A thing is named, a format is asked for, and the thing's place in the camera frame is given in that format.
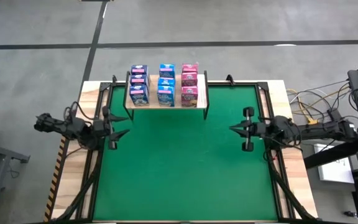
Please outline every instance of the shelf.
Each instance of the shelf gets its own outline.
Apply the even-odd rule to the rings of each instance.
[[[186,110],[199,110],[206,109],[208,107],[208,97],[206,93],[206,83],[207,78],[205,74],[198,74],[197,87],[198,87],[198,100],[197,107],[182,107],[181,106],[181,75],[175,75],[176,84],[175,84],[175,106],[160,106],[157,98],[157,84],[159,75],[150,75],[150,94],[149,94],[149,105],[147,106],[135,106],[132,102],[131,97],[129,96],[129,88],[131,84],[129,83],[129,74],[127,73],[127,82],[126,82],[126,97],[125,107],[128,110],[148,110],[148,109],[163,109],[163,110],[172,110],[172,109],[186,109]]]

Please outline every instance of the concrete floor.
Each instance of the concrete floor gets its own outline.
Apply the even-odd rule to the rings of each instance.
[[[100,6],[0,0],[0,45],[90,44]],[[358,40],[358,0],[116,0],[108,4],[99,43],[351,39]],[[26,165],[12,163],[21,175],[5,180],[0,223],[42,221],[60,137],[32,126],[36,115],[61,117],[77,99],[88,54],[89,49],[0,50],[0,146],[31,155]],[[161,62],[199,62],[210,79],[229,73],[238,80],[282,79],[287,88],[302,90],[345,80],[348,70],[358,68],[358,45],[98,49],[89,79],[115,74],[122,80],[137,63],[156,72]],[[356,115],[346,100],[340,111]],[[358,223],[341,215],[354,210],[352,186],[320,182],[314,169],[308,173],[319,217]]]

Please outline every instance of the desk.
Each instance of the desk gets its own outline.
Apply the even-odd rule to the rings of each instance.
[[[287,98],[287,93],[285,90],[285,85],[282,80],[268,80],[268,81],[236,81],[237,82],[267,82],[268,83],[268,92],[270,101],[272,103],[272,108],[274,115],[283,115],[291,117],[291,109]],[[94,116],[96,102],[99,95],[99,87],[101,82],[84,82],[83,89],[81,91],[80,105],[83,108],[83,111],[88,116]],[[102,101],[106,101],[107,94],[103,95]],[[262,97],[262,105],[264,114],[269,115],[267,112],[267,101],[266,96]],[[77,117],[85,119],[80,113],[77,113]],[[96,155],[98,152],[87,152],[86,150],[80,150],[70,157],[65,159],[65,154],[78,149],[79,146],[74,141],[67,141],[65,138],[61,139],[60,148],[58,151],[57,162],[55,165],[55,172],[52,177],[52,184],[50,188],[50,194],[47,200],[47,209],[45,211],[44,221],[47,221],[50,218],[59,217],[69,206],[71,201],[74,199],[75,195],[78,193],[81,187],[81,182],[84,176],[84,169],[86,168],[86,158],[87,154],[92,154],[92,159],[90,164],[90,170],[94,167],[96,163]],[[306,210],[317,217],[316,208],[313,201],[313,196],[311,193],[305,165],[303,163],[302,154],[299,150],[294,148],[287,148],[283,150],[283,160],[285,163],[285,170],[287,172],[288,183],[300,203],[306,208]],[[92,189],[88,191],[85,197],[85,201],[82,209],[82,216],[87,216],[88,206],[94,206],[91,201],[90,195]],[[282,206],[282,213],[284,217],[288,217],[288,210],[286,209],[287,203],[286,198],[282,191],[278,190],[280,196],[280,204]]]

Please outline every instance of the wooden table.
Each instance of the wooden table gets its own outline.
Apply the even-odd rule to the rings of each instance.
[[[267,82],[274,115],[282,115],[288,118],[292,118],[291,108],[288,102],[283,80],[247,80],[240,82]],[[81,91],[79,102],[83,111],[89,117],[92,117],[95,112],[95,105],[98,99],[100,83],[100,81],[84,82]],[[264,107],[267,106],[266,102],[263,102],[263,100],[262,104]],[[79,112],[77,113],[77,117],[87,120]],[[75,149],[78,149],[79,145],[75,141],[69,142],[64,137],[61,139],[55,171],[52,177],[50,193],[47,200],[47,209],[45,211],[44,221],[47,221],[49,217],[59,217],[75,198],[81,187],[87,151],[81,149],[78,152],[72,154],[70,157],[65,159],[64,166],[61,166],[63,149],[65,147],[68,147],[67,153],[69,153]],[[302,206],[304,206],[312,216],[317,217],[317,211],[314,205],[302,153],[295,148],[286,148],[283,150],[283,159],[291,191],[295,194]],[[288,217],[288,211],[286,210],[286,198],[283,192],[281,190],[279,191],[284,217]],[[89,190],[85,198],[85,202],[89,200],[90,192],[91,191]],[[88,203],[84,204],[83,214],[86,214],[86,211],[88,211],[87,205]]]

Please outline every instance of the green surface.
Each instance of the green surface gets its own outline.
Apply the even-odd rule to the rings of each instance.
[[[127,116],[123,88],[115,88],[111,109]],[[137,110],[131,129],[106,150],[95,220],[276,220],[264,143],[241,151],[229,126],[242,109],[258,114],[254,87],[209,88],[209,113],[202,110]]]

